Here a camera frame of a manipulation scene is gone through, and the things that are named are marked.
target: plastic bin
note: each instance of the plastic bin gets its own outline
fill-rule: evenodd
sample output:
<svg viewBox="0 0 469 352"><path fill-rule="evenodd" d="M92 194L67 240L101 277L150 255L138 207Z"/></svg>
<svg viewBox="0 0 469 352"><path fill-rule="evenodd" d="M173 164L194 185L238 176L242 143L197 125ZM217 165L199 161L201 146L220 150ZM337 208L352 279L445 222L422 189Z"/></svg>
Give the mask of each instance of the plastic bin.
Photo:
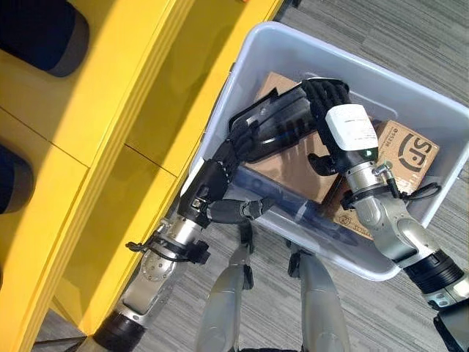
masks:
<svg viewBox="0 0 469 352"><path fill-rule="evenodd" d="M432 199L409 205L426 227L469 156L469 110L442 95L360 59L321 40L275 22L251 30L222 89L194 160L210 158L227 134L230 117L254 102L267 74L292 80L335 77L350 85L351 99L379 120L396 120L440 145L423 183L439 182ZM382 281L399 269L381 255L372 241L318 217L315 204L278 184L240 168L228 197L270 196L277 203L256 220L262 226L328 258L365 279Z"/></svg>

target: brown cardboard box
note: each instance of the brown cardboard box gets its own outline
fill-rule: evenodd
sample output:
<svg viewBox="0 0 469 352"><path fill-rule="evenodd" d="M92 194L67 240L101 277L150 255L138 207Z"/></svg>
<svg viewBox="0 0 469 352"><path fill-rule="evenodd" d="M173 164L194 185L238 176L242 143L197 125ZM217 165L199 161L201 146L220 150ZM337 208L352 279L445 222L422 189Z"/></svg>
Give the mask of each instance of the brown cardboard box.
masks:
<svg viewBox="0 0 469 352"><path fill-rule="evenodd" d="M395 121L379 124L377 135L380 151L378 164L390 161L393 164L392 171L399 190L408 194L414 192L424 179L439 147ZM369 231L358 221L355 211L342 208L340 200L349 188L346 180L338 182L340 184L336 190L331 192L325 201L325 215L337 224L371 239Z"/></svg>
<svg viewBox="0 0 469 352"><path fill-rule="evenodd" d="M297 83L277 73L271 72L257 93L259 99L277 88L279 94L293 88ZM321 203L328 194L337 175L319 176L308 162L308 154L327 155L328 149L322 144L317 132L311 133L300 142L282 153L275 154L255 164L246 164L265 177L274 180L291 191Z"/></svg>

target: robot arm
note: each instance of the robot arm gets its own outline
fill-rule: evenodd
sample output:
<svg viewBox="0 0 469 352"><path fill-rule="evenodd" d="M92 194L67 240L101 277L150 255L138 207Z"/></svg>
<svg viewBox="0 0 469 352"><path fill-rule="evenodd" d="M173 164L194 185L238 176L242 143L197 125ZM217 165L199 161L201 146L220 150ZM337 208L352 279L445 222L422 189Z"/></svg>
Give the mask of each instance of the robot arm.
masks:
<svg viewBox="0 0 469 352"><path fill-rule="evenodd" d="M253 117L257 110L244 113L250 112ZM255 219L273 205L270 199L223 199L240 162L252 150L251 135L256 126L249 125L248 117L232 126L211 159L196 164L182 187L176 219L163 220L145 243L127 244L132 251L144 253L139 270L80 351L133 350L167 301L187 262L205 264L210 256L208 245L200 240L203 229L212 221L240 224Z"/></svg>
<svg viewBox="0 0 469 352"><path fill-rule="evenodd" d="M302 83L311 114L330 156L310 155L320 175L339 173L351 191L342 205L354 208L377 249L393 260L438 311L434 324L449 351L469 351L469 276L407 212L389 165L377 166L377 137L362 106L350 104L341 82Z"/></svg>

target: black cylinder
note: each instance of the black cylinder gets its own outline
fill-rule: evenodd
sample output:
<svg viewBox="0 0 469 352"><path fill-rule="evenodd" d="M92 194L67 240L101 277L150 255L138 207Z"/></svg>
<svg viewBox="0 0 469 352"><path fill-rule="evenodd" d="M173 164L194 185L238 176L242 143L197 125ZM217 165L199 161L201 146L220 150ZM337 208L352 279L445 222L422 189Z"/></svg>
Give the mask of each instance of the black cylinder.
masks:
<svg viewBox="0 0 469 352"><path fill-rule="evenodd" d="M33 188L28 163L0 145L0 214L20 210L31 198Z"/></svg>
<svg viewBox="0 0 469 352"><path fill-rule="evenodd" d="M0 1L0 48L40 70L69 75L88 42L86 19L65 0Z"/></svg>
<svg viewBox="0 0 469 352"><path fill-rule="evenodd" d="M404 268L422 293L438 291L461 279L464 271L441 249Z"/></svg>
<svg viewBox="0 0 469 352"><path fill-rule="evenodd" d="M130 352L139 343L145 328L135 321L112 312L102 323L93 340L113 352Z"/></svg>

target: yellow cabinet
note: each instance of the yellow cabinet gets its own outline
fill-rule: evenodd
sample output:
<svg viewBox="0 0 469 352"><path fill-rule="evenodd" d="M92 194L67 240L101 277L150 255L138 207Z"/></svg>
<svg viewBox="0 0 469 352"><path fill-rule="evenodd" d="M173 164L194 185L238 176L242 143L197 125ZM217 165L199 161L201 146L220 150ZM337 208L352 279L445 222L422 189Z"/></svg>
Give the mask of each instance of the yellow cabinet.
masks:
<svg viewBox="0 0 469 352"><path fill-rule="evenodd" d="M281 0L71 1L90 25L81 67L55 78L0 51L0 143L37 178L0 215L2 351L29 351L52 307L87 334L185 179L249 30Z"/></svg>
<svg viewBox="0 0 469 352"><path fill-rule="evenodd" d="M92 333L105 318L137 254L125 247L142 241L164 215L175 177L123 147L81 233L53 298L55 309Z"/></svg>
<svg viewBox="0 0 469 352"><path fill-rule="evenodd" d="M28 325L42 322L37 309L48 304L57 263L66 259L65 219L87 168L1 109L0 143L27 160L35 177L29 204L0 215L0 343L2 351L15 351L23 339L34 340L37 331ZM46 297L44 290L52 292Z"/></svg>

